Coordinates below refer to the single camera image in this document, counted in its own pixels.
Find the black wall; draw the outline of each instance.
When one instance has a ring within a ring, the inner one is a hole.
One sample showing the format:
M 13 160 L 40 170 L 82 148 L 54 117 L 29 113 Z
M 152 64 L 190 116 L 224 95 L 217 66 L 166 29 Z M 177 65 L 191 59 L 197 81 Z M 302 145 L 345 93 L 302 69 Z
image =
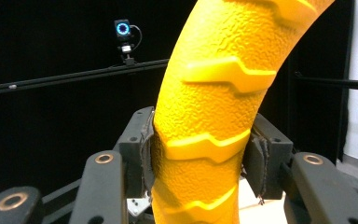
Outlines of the black wall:
M 122 64 L 119 19 L 143 31 L 137 62 L 168 59 L 195 2 L 2 1 L 0 84 Z M 88 156 L 156 103 L 164 71 L 0 94 L 0 191 L 31 185 L 46 195 L 80 178 Z
M 0 83 L 122 64 L 114 20 L 138 25 L 137 62 L 170 57 L 194 1 L 0 2 Z M 336 1 L 282 66 L 260 112 L 332 161 L 342 147 L 341 89 L 295 79 L 345 77 L 351 1 Z M 164 69 L 0 94 L 0 191 L 31 185 L 48 194 L 81 177 L 87 157 L 111 149 L 132 113 L 154 105 Z

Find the yellow rubber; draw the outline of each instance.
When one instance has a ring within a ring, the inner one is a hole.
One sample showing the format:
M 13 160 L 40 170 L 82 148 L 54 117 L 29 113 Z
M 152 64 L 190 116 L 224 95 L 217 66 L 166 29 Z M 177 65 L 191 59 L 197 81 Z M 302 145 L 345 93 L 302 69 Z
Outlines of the yellow rubber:
M 156 223 L 239 223 L 244 147 L 267 88 L 333 0 L 199 0 L 154 119 Z

